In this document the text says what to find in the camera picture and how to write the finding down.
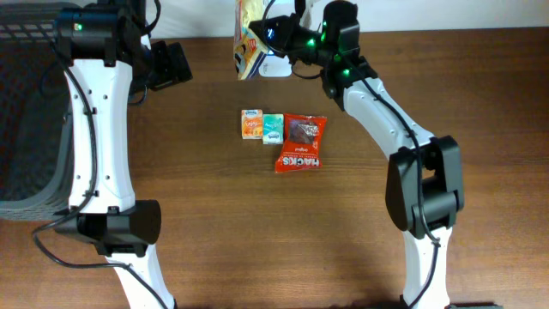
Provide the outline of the green tissue pack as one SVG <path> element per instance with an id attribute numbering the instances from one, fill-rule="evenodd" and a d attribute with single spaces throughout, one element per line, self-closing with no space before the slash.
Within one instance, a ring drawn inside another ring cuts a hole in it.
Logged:
<path id="1" fill-rule="evenodd" d="M 283 114 L 264 114 L 262 143 L 263 144 L 282 144 L 284 141 L 284 115 Z"/>

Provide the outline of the orange tissue pack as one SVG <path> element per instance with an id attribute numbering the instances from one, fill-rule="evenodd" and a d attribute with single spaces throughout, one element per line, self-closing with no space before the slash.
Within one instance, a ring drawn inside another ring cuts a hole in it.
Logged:
<path id="1" fill-rule="evenodd" d="M 262 139 L 263 112 L 261 109 L 241 111 L 241 134 L 243 139 Z"/>

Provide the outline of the red Hacks candy bag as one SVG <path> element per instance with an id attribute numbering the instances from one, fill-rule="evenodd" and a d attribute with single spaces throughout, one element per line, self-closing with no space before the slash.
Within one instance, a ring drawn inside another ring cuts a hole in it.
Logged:
<path id="1" fill-rule="evenodd" d="M 284 142 L 275 163 L 276 173 L 321 168 L 320 146 L 327 118 L 286 113 Z"/>

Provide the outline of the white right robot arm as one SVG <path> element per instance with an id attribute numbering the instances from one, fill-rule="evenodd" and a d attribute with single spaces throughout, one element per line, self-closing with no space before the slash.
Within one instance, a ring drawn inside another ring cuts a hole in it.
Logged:
<path id="1" fill-rule="evenodd" d="M 391 98 L 360 54 L 358 6 L 332 1 L 313 31 L 292 13 L 250 22 L 250 29 L 280 58 L 321 67 L 323 90 L 355 118 L 388 160 L 385 204 L 401 230 L 406 259 L 403 308 L 449 308 L 446 266 L 449 238 L 464 206 L 462 159 L 452 136 L 436 137 Z"/>

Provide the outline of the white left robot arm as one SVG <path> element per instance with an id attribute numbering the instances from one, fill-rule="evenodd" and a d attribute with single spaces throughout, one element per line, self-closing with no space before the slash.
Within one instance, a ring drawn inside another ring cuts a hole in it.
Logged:
<path id="1" fill-rule="evenodd" d="M 98 1 L 62 10 L 52 45 L 69 87 L 74 149 L 68 208 L 52 228 L 92 245 L 133 308 L 177 305 L 156 250 L 160 204 L 137 199 L 130 179 L 134 94 L 192 77 L 181 46 L 152 42 L 153 29 L 143 1 Z"/>

